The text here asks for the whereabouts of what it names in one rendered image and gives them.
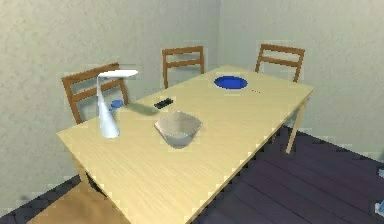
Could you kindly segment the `grey square bowl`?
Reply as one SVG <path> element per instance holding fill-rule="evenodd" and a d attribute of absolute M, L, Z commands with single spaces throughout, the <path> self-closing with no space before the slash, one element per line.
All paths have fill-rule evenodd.
<path fill-rule="evenodd" d="M 167 114 L 154 124 L 165 142 L 176 149 L 188 146 L 202 126 L 197 117 L 182 111 Z"/>

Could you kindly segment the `black remote control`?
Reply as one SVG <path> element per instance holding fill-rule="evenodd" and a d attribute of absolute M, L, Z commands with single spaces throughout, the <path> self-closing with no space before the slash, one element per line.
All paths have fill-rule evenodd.
<path fill-rule="evenodd" d="M 166 98 L 165 100 L 162 100 L 162 101 L 155 103 L 154 106 L 157 109 L 162 109 L 162 108 L 164 108 L 164 107 L 166 107 L 172 103 L 173 103 L 173 100 L 171 98 Z"/>

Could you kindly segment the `blue round plate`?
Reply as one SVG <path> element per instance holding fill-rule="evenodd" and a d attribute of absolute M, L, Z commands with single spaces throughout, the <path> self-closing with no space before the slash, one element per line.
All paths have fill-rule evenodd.
<path fill-rule="evenodd" d="M 214 84 L 224 89 L 242 89 L 248 85 L 248 82 L 237 76 L 221 76 L 214 80 Z"/>

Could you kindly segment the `brown wooden chair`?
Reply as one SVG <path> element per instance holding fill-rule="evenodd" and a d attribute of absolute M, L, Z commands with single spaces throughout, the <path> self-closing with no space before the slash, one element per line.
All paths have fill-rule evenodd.
<path fill-rule="evenodd" d="M 291 61 L 291 60 L 284 60 L 284 59 L 278 59 L 278 58 L 273 58 L 273 57 L 267 57 L 264 55 L 265 51 L 272 51 L 272 52 L 297 55 L 298 60 L 297 61 Z M 305 55 L 305 50 L 301 49 L 301 48 L 280 46 L 280 45 L 274 45 L 274 44 L 261 44 L 254 71 L 258 72 L 260 70 L 260 66 L 261 66 L 262 62 L 292 67 L 295 69 L 295 74 L 293 76 L 293 82 L 297 83 L 299 80 L 300 71 L 302 68 L 303 60 L 304 60 L 304 55 Z"/>
<path fill-rule="evenodd" d="M 191 54 L 191 53 L 198 53 L 199 57 L 197 59 L 188 59 L 188 60 L 182 60 L 182 61 L 172 61 L 172 62 L 167 61 L 168 56 Z M 163 84 L 164 84 L 164 88 L 167 89 L 169 87 L 169 83 L 168 83 L 169 68 L 199 65 L 200 73 L 203 74 L 205 72 L 205 60 L 204 60 L 203 47 L 189 46 L 189 47 L 181 47 L 181 48 L 163 49 L 162 64 L 163 64 Z"/>
<path fill-rule="evenodd" d="M 65 76 L 62 78 L 62 83 L 63 83 L 63 87 L 64 87 L 64 90 L 65 90 L 66 95 L 67 95 L 69 106 L 71 108 L 73 117 L 74 117 L 77 124 L 80 124 L 83 122 L 83 120 L 80 116 L 80 113 L 79 113 L 77 103 L 79 101 L 85 100 L 86 98 L 89 98 L 93 95 L 96 95 L 97 89 L 95 87 L 93 87 L 93 88 L 89 88 L 89 89 L 86 89 L 84 91 L 81 91 L 79 93 L 74 93 L 71 89 L 71 86 L 73 84 L 76 84 L 79 82 L 84 82 L 84 81 L 87 81 L 89 79 L 96 78 L 102 72 L 114 71 L 114 70 L 118 70 L 119 68 L 120 68 L 119 63 L 114 62 L 111 64 L 103 65 L 103 66 L 97 67 L 97 68 L 92 68 L 90 70 L 83 71 L 83 72 L 76 73 L 76 74 L 72 74 L 72 75 Z M 128 93 L 127 93 L 127 90 L 126 90 L 126 87 L 125 87 L 125 84 L 124 84 L 122 78 L 118 78 L 116 80 L 109 81 L 109 82 L 101 85 L 101 89 L 103 91 L 110 90 L 110 89 L 115 88 L 115 87 L 120 88 L 122 96 L 123 96 L 123 104 L 127 105 L 129 102 Z"/>

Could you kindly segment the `pale wooden table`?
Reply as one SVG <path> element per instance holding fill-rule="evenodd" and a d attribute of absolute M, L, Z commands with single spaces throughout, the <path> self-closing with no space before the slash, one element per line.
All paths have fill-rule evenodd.
<path fill-rule="evenodd" d="M 248 85 L 224 89 L 214 80 L 237 76 Z M 58 136 L 131 224 L 190 224 L 295 111 L 312 87 L 222 66 L 141 99 L 147 112 L 116 112 L 120 135 L 102 137 L 98 119 Z M 171 98 L 157 109 L 154 104 Z M 203 126 L 183 149 L 169 146 L 155 122 L 175 111 Z"/>

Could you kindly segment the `white desk lamp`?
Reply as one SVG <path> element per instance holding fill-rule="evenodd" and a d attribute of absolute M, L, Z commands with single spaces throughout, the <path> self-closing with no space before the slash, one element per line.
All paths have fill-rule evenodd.
<path fill-rule="evenodd" d="M 113 139 L 120 135 L 120 130 L 104 100 L 100 84 L 101 78 L 127 78 L 138 74 L 137 70 L 114 70 L 100 73 L 96 78 L 98 112 L 101 134 L 104 138 Z"/>

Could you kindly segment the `pale blue object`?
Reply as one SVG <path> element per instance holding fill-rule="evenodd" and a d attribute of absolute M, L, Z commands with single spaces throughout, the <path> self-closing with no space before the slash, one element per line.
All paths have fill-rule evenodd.
<path fill-rule="evenodd" d="M 384 169 L 378 171 L 378 175 L 384 178 Z M 380 203 L 375 204 L 375 213 L 384 217 L 384 200 Z"/>

